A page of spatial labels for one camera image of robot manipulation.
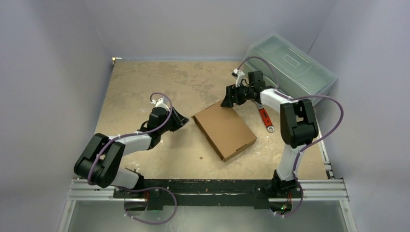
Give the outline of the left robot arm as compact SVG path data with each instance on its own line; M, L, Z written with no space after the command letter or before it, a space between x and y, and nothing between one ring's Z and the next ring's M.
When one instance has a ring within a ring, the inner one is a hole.
M76 161L73 172L88 181L89 185L101 188L119 187L133 198L144 193L144 176L120 167L125 155L153 149L168 131L176 131L189 122L176 109L154 107L139 130L134 133L107 136L97 133Z

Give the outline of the brown cardboard box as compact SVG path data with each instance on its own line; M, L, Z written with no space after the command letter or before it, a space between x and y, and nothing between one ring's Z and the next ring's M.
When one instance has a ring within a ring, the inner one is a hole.
M222 101L199 111L192 119L223 162L255 144L257 136L233 108Z

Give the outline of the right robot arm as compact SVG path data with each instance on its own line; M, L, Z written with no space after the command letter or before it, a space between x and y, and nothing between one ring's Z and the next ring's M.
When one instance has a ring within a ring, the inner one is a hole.
M285 197L298 188L296 181L302 148L312 144L319 134L312 102L293 100L272 86L266 85L261 71L249 72L249 83L244 85L244 72L235 69L233 85L226 87L222 108L233 108L246 101L268 106L280 114L280 135L285 143L279 166L275 169L270 186L262 188L268 196Z

